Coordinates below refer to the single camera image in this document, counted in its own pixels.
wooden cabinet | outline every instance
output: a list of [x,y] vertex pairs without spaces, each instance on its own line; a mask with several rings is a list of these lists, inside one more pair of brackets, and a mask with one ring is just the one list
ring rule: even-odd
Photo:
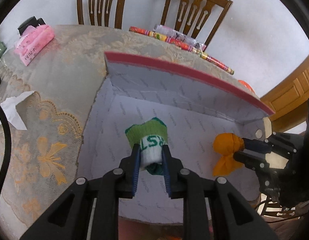
[[308,98],[309,56],[284,81],[261,98],[276,112],[269,117],[272,130],[283,132],[304,122]]

green sock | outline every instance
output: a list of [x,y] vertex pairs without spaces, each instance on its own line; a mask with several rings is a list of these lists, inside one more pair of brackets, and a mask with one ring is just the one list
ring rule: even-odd
[[152,175],[162,175],[162,145],[167,144],[167,126],[157,117],[143,124],[134,124],[125,130],[130,147],[140,144],[140,168]]

floral tablecloth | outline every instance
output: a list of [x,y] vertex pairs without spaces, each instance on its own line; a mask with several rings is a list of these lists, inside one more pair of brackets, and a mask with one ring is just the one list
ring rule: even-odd
[[[0,68],[0,103],[36,91],[17,106],[28,130],[10,126],[12,156],[0,199],[0,226],[10,239],[18,239],[74,181],[83,129],[106,76],[104,51],[186,65],[256,97],[225,71],[172,44],[107,27],[58,25],[54,30],[55,39],[29,66],[11,50]],[[0,166],[3,153],[0,126]]]

pink plastic bag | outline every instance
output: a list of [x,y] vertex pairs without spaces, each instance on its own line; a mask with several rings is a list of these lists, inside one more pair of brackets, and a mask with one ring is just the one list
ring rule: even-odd
[[39,51],[54,38],[54,32],[49,25],[40,25],[37,28],[28,26],[24,34],[17,42],[14,52],[19,54],[21,61],[28,66]]

screw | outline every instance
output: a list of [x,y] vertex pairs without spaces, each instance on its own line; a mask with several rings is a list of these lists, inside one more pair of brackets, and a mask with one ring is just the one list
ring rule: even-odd
[[180,174],[181,175],[189,175],[190,174],[190,171],[188,169],[181,169],[180,170]]
[[76,183],[77,183],[78,185],[85,184],[85,183],[86,183],[86,179],[83,178],[83,177],[78,178],[78,179],[76,179]]
[[123,169],[121,169],[121,168],[116,168],[116,169],[113,170],[113,173],[114,173],[115,175],[121,175],[123,172],[124,172],[124,171],[123,171]]
[[227,179],[225,177],[219,177],[217,178],[217,182],[220,184],[225,184],[227,182]]

